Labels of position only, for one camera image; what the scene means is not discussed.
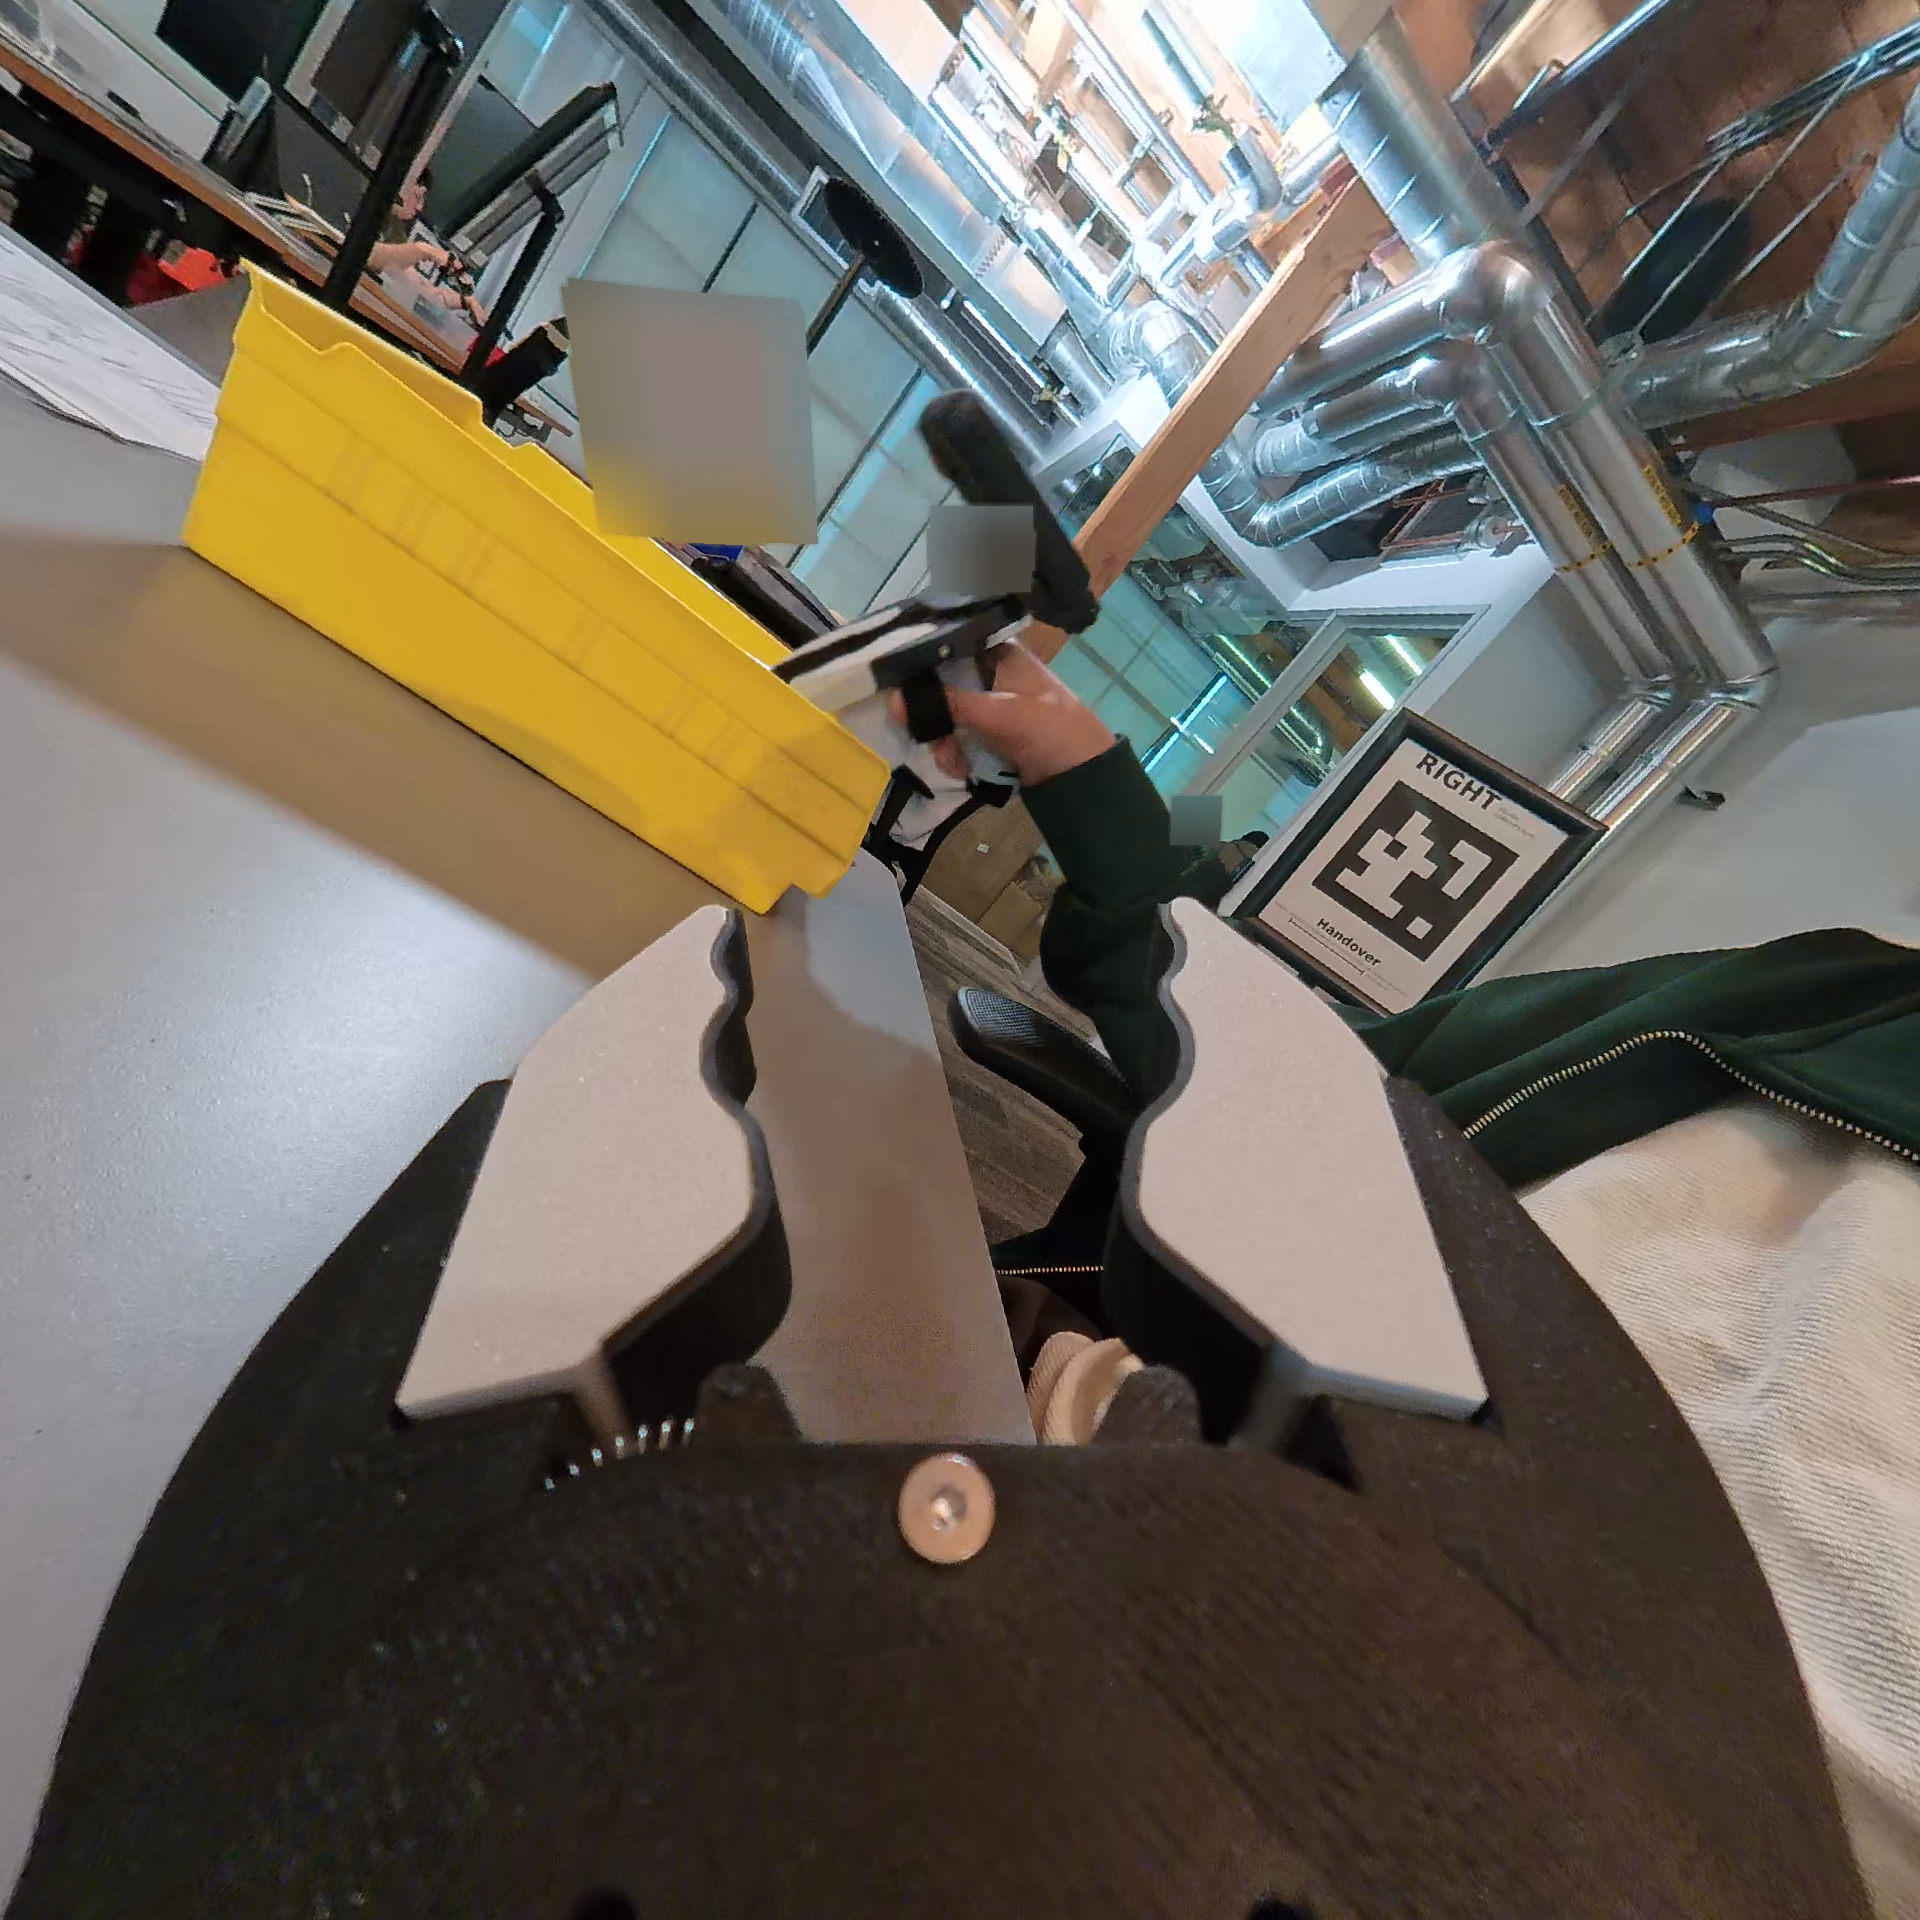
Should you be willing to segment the black office chair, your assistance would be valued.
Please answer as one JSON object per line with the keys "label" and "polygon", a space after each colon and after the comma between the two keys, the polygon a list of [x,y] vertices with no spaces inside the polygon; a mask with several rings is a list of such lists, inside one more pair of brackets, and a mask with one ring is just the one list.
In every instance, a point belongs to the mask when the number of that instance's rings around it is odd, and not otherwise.
{"label": "black office chair", "polygon": [[947,1028],[975,1070],[1035,1097],[1081,1138],[1081,1172],[1048,1225],[989,1245],[999,1278],[1043,1281],[1092,1314],[1138,1097],[1092,1043],[1018,998],[963,987],[947,998]]}

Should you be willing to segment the laminated paper sheet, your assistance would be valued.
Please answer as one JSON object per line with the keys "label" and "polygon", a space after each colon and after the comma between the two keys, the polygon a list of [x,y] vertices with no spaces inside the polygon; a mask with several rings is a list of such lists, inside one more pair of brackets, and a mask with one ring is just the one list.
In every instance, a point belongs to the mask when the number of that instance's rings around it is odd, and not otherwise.
{"label": "laminated paper sheet", "polygon": [[58,414],[202,462],[216,383],[0,228],[0,365]]}

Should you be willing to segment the framed marker sign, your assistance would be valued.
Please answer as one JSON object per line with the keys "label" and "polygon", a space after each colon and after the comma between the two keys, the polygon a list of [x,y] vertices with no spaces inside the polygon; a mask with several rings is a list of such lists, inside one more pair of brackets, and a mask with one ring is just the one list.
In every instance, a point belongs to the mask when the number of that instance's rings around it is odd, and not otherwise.
{"label": "framed marker sign", "polygon": [[1599,840],[1567,799],[1401,709],[1217,914],[1387,1019],[1463,991]]}

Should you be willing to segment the yellow plastic bin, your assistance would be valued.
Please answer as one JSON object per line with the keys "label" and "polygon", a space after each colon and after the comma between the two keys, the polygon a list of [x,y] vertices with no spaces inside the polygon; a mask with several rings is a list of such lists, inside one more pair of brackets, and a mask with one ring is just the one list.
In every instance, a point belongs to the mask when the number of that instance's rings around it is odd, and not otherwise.
{"label": "yellow plastic bin", "polygon": [[889,785],[748,611],[259,265],[181,543],[754,914],[829,893]]}

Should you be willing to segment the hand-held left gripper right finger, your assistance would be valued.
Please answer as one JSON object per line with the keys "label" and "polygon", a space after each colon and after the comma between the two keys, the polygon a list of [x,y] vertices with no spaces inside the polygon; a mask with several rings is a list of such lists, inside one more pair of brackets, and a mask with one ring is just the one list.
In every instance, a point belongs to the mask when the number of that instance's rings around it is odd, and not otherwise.
{"label": "hand-held left gripper right finger", "polygon": [[1214,1438],[1281,1454],[1309,1405],[1473,1422],[1465,1317],[1359,1033],[1199,904],[1163,906],[1169,1082],[1116,1178],[1124,1341],[1169,1355]]}

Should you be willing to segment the white garment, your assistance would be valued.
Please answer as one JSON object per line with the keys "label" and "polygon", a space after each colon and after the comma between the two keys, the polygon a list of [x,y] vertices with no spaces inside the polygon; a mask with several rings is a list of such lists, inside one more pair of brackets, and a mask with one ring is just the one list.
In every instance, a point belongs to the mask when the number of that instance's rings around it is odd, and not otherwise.
{"label": "white garment", "polygon": [[1920,1910],[1920,1178],[1763,1097],[1520,1190],[1713,1458],[1876,1915]]}

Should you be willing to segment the person's right forearm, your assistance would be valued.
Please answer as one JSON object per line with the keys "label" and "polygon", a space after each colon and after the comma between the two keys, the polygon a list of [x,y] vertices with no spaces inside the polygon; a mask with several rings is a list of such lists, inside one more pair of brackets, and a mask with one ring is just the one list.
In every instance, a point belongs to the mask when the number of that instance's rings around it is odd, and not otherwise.
{"label": "person's right forearm", "polygon": [[1163,1070],[1163,906],[1196,885],[1196,862],[1172,843],[1169,804],[1124,738],[1026,785],[1023,805],[1061,875],[1037,934],[1043,987],[1092,1022],[1145,1102]]}

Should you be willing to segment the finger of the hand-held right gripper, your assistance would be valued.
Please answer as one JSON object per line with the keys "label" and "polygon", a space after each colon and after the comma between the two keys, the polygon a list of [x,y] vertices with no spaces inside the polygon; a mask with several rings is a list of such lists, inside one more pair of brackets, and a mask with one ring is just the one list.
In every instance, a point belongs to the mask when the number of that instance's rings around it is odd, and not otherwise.
{"label": "finger of the hand-held right gripper", "polygon": [[873,675],[802,675],[790,681],[797,697],[820,706],[829,724],[853,732],[889,767],[936,772],[929,744],[920,744],[907,720],[895,709],[895,692],[879,692]]}
{"label": "finger of the hand-held right gripper", "polygon": [[795,686],[804,675],[862,659],[875,686],[896,686],[901,678],[929,675],[940,659],[947,659],[956,651],[950,635],[973,616],[975,602],[967,600],[901,600],[786,651],[771,659],[771,678]]}

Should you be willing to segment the black office monitor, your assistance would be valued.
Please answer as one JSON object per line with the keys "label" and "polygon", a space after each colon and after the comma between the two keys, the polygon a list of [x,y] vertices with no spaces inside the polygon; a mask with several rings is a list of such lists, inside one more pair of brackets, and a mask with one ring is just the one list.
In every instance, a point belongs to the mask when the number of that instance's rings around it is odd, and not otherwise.
{"label": "black office monitor", "polygon": [[480,56],[496,0],[168,0],[156,41],[230,97],[202,168],[297,199],[367,273],[398,272],[388,224]]}
{"label": "black office monitor", "polygon": [[475,344],[465,351],[455,383],[475,390],[487,375],[519,300],[541,273],[563,224],[560,195],[582,185],[608,153],[617,127],[617,89],[588,85],[572,93],[548,122],[541,122],[513,148],[507,148],[448,213],[430,224],[444,232],[448,252],[465,272],[480,272],[509,236],[532,228],[519,244],[507,286],[487,305]]}

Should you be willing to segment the black pole stand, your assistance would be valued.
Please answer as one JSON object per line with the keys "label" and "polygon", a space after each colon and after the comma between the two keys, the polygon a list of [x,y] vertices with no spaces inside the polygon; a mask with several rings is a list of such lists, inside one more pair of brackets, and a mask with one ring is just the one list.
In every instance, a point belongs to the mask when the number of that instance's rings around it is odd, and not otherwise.
{"label": "black pole stand", "polygon": [[820,310],[809,315],[802,353],[820,351],[834,315],[849,308],[853,292],[869,277],[907,305],[922,300],[922,265],[909,243],[853,180],[824,180],[820,199],[828,224],[840,232],[849,250],[849,263],[834,273]]}

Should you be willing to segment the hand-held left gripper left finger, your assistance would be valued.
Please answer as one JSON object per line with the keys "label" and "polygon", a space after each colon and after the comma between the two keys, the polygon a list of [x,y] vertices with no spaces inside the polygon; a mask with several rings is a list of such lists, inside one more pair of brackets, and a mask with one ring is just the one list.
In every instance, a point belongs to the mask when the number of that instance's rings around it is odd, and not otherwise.
{"label": "hand-held left gripper left finger", "polygon": [[407,1422],[560,1397],[594,1441],[660,1438],[790,1311],[748,1112],[744,914],[701,906],[519,1060],[398,1382]]}

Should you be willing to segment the grey desk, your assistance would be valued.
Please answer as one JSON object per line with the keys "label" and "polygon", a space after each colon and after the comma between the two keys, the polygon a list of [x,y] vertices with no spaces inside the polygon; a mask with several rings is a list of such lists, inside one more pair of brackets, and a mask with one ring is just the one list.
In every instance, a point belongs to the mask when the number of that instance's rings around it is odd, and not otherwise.
{"label": "grey desk", "polygon": [[0,1887],[259,1338],[696,876],[177,543],[193,464],[5,383]]}

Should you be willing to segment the wooden post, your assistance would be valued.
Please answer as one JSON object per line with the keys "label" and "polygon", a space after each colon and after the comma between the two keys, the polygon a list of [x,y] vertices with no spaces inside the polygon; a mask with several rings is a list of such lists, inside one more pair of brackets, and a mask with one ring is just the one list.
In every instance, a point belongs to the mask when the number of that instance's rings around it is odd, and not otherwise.
{"label": "wooden post", "polygon": [[1387,217],[1346,158],[1335,158],[1316,199],[1285,221],[1273,282],[1194,375],[1142,452],[1075,534],[1075,553],[1107,596],[1157,518],[1180,502],[1273,375],[1327,325],[1328,305],[1383,243]]}

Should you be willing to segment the silver air duct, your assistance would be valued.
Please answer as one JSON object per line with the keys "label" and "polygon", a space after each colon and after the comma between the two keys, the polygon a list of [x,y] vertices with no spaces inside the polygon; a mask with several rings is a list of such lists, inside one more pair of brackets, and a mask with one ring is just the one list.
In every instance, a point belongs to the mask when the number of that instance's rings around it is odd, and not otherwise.
{"label": "silver air duct", "polygon": [[1776,693],[1777,659],[1651,435],[1518,244],[1470,244],[1309,337],[1267,383],[1285,422],[1199,481],[1245,543],[1285,550],[1418,481],[1485,464],[1620,667],[1615,706],[1549,777],[1604,827],[1678,793]]}

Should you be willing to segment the person's right hand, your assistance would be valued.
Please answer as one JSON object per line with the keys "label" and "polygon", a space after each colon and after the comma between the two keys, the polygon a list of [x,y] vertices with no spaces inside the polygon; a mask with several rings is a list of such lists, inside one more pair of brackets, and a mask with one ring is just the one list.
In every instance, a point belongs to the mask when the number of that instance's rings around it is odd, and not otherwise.
{"label": "person's right hand", "polygon": [[967,777],[967,744],[1023,785],[1056,781],[1107,755],[1116,734],[1026,643],[999,643],[989,686],[947,686],[950,732],[929,744],[947,777]]}

